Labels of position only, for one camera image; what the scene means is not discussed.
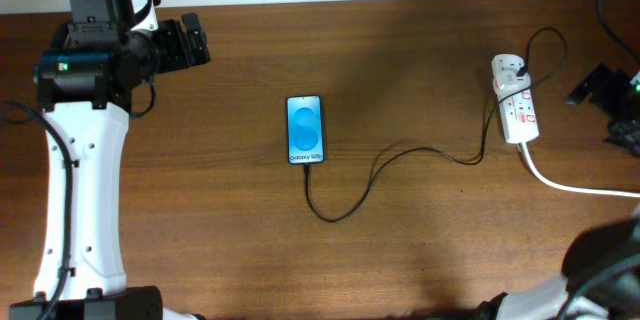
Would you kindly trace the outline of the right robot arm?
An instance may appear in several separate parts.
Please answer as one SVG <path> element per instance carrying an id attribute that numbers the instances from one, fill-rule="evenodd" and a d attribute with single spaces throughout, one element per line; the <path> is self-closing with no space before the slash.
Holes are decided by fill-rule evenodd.
<path id="1" fill-rule="evenodd" d="M 639 155 L 639 78 L 598 66 L 566 98 L 586 97 L 611 121 L 607 143 Z M 561 274 L 526 292 L 481 303 L 470 319 L 631 319 L 639 316 L 639 213 L 581 233 Z"/>

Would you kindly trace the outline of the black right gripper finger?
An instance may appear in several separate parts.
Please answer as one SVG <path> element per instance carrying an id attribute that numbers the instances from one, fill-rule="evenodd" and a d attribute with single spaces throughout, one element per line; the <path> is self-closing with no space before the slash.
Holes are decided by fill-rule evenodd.
<path id="1" fill-rule="evenodd" d="M 632 156 L 639 155 L 638 120 L 612 120 L 607 125 L 607 131 L 605 143 L 618 146 Z"/>
<path id="2" fill-rule="evenodd" d="M 609 67 L 604 64 L 598 65 L 564 98 L 563 103 L 569 106 L 581 104 L 592 93 L 594 87 L 610 74 Z"/>

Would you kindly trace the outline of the blue Samsung Galaxy smartphone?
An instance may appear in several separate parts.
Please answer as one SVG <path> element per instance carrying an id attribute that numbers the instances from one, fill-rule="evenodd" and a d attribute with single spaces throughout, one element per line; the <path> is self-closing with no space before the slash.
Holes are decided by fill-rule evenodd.
<path id="1" fill-rule="evenodd" d="M 325 157 L 321 98 L 286 99 L 288 161 L 291 165 L 322 163 Z"/>

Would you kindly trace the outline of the white power strip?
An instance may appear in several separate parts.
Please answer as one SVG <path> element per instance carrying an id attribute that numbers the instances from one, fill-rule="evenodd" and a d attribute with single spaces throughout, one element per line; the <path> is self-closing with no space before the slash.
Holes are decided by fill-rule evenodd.
<path id="1" fill-rule="evenodd" d="M 513 54 L 496 55 L 491 62 L 494 73 L 500 68 L 517 70 L 524 66 L 524 60 Z M 505 141 L 520 144 L 534 140 L 539 136 L 537 118 L 531 91 L 528 87 L 522 91 L 499 97 L 499 113 Z"/>

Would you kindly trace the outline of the white USB charger plug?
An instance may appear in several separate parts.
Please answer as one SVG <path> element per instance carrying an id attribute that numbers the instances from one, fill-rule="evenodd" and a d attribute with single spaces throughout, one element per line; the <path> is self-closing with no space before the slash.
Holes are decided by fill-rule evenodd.
<path id="1" fill-rule="evenodd" d="M 522 91 L 530 85 L 528 73 L 519 76 L 517 70 L 508 68 L 500 68 L 494 73 L 493 88 L 499 97 Z"/>

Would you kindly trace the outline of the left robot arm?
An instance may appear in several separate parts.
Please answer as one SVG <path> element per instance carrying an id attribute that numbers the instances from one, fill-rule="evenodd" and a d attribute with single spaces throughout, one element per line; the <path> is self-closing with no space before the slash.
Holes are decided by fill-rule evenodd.
<path id="1" fill-rule="evenodd" d="M 154 286 L 127 283 L 119 237 L 119 177 L 133 91 L 159 74 L 206 64 L 206 33 L 193 13 L 159 20 L 161 0 L 70 0 L 34 68 L 49 157 L 44 251 L 29 300 L 12 319 L 160 319 L 176 312 Z"/>

